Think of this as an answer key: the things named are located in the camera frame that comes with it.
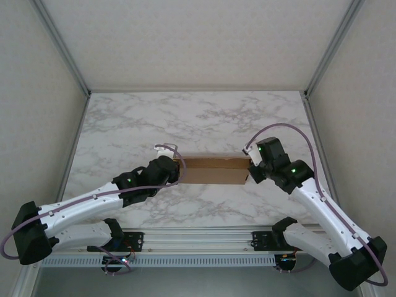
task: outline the white marble surface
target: white marble surface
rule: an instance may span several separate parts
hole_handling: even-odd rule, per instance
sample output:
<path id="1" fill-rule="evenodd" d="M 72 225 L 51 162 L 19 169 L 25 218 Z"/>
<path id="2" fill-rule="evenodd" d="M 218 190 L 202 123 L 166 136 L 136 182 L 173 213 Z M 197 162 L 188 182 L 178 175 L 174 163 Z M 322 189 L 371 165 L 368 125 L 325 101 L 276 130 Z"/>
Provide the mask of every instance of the white marble surface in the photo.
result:
<path id="1" fill-rule="evenodd" d="M 259 129 L 280 122 L 298 126 L 313 141 L 298 92 L 93 94 L 64 200 L 147 166 L 156 155 L 154 144 L 177 144 L 185 155 L 241 155 Z M 292 160 L 311 165 L 308 147 L 297 132 L 273 128 L 262 138 L 270 136 L 282 141 Z M 272 181 L 257 185 L 249 178 L 243 186 L 180 184 L 98 218 L 117 218 L 122 227 L 185 227 L 271 225 L 288 215 L 315 223 Z"/>

